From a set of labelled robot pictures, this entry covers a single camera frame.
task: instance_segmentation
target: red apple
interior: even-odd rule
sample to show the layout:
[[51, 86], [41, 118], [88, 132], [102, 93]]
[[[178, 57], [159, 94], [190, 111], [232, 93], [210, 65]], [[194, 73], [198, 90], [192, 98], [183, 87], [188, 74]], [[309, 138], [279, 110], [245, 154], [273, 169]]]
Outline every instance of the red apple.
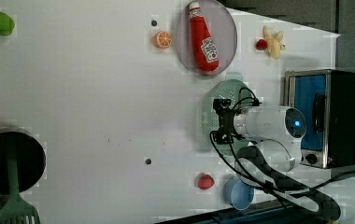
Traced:
[[215, 184], [215, 180], [213, 180], [210, 175], [203, 175], [198, 181], [198, 188], [200, 189], [210, 189]]

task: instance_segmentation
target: bottle cap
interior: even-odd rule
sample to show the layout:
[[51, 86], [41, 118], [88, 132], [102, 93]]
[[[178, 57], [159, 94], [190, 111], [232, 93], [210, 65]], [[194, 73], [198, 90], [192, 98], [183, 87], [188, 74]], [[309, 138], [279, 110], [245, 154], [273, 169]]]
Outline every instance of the bottle cap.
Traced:
[[193, 8], [200, 7], [200, 4], [198, 2], [191, 2], [189, 4], [189, 10], [192, 10]]

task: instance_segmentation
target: toy orange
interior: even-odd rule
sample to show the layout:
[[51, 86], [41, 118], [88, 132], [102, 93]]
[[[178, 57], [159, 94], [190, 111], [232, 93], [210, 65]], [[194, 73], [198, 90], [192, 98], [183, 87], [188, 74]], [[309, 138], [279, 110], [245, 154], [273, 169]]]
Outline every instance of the toy orange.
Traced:
[[159, 49], [167, 49], [172, 45], [172, 36], [166, 31], [160, 31], [154, 35], [153, 43]]

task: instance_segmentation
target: red ketchup bottle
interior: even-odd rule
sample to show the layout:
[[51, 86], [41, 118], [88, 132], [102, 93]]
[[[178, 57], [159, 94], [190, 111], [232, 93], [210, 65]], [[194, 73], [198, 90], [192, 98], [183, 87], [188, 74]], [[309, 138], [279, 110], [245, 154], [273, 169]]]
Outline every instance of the red ketchup bottle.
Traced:
[[192, 24], [192, 48], [198, 67], [204, 72], [214, 71], [219, 67], [218, 50], [213, 43], [204, 16], [201, 14], [200, 4], [191, 2], [190, 22]]

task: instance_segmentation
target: yellow toy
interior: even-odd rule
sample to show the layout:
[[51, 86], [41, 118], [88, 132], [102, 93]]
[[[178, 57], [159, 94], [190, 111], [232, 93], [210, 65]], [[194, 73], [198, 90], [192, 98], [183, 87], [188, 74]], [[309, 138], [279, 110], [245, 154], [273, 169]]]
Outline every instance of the yellow toy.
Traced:
[[271, 35], [270, 29], [264, 26], [263, 29], [265, 41], [267, 41], [267, 51], [274, 59], [280, 58], [280, 51], [285, 50], [285, 46], [280, 43], [283, 38], [283, 31], [277, 33], [275, 37]]

